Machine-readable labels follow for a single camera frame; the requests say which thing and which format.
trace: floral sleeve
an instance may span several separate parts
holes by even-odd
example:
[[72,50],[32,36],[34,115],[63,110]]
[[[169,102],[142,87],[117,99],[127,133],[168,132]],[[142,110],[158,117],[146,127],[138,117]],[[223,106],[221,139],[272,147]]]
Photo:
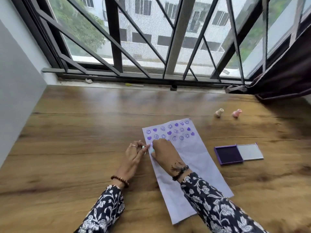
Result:
[[75,233],[106,233],[124,210],[121,190],[109,185]]
[[259,223],[195,172],[184,178],[181,189],[213,233],[267,233]]

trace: sleeve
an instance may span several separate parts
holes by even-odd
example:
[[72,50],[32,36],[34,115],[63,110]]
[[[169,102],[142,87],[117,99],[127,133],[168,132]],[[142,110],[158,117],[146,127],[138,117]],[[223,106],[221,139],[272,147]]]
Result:
[[259,223],[195,172],[184,178],[181,189],[213,233],[267,233]]
[[109,185],[74,233],[106,233],[124,210],[121,190]]

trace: wooden table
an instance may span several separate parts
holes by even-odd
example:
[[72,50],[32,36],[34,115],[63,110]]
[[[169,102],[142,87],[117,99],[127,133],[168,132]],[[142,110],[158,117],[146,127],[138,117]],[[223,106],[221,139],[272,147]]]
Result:
[[[49,86],[0,169],[0,232],[74,231],[128,144],[143,139],[141,128],[185,117],[238,206],[271,232],[310,231],[311,106],[303,99],[262,105],[251,95]],[[255,142],[264,160],[220,167],[214,146]],[[208,232],[198,216],[172,226],[148,155],[124,197],[114,233]]]

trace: hand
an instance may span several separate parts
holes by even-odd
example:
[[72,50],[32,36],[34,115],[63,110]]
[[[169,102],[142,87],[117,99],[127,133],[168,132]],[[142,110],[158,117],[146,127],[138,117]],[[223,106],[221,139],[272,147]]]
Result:
[[[125,151],[125,156],[121,161],[121,165],[117,170],[116,176],[123,178],[127,181],[131,180],[132,177],[135,175],[141,157],[148,150],[149,147],[150,145],[145,145],[140,140],[131,143],[127,148],[127,150]],[[124,184],[117,179],[113,179],[111,181],[111,184],[114,184],[119,188],[124,187]]]
[[[176,170],[176,168],[185,167],[184,161],[170,141],[166,139],[153,140],[153,148],[152,157],[170,176],[178,175],[180,171]],[[186,170],[178,181],[181,182],[189,173],[192,173],[192,171],[190,169]]]

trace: bracelet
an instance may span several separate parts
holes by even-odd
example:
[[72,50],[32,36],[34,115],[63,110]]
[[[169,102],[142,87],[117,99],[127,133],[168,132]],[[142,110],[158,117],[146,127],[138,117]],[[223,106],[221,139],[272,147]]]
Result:
[[123,179],[123,178],[121,178],[121,177],[118,177],[118,176],[113,175],[113,176],[111,176],[111,180],[112,180],[112,179],[117,179],[117,180],[123,182],[123,184],[125,185],[125,188],[128,188],[128,187],[129,187],[128,181],[125,180],[125,179]]
[[186,165],[185,167],[181,168],[181,169],[180,169],[180,172],[179,172],[176,176],[173,176],[173,181],[177,181],[177,180],[180,178],[180,176],[181,176],[187,169],[189,169],[189,166],[188,166],[188,165]]

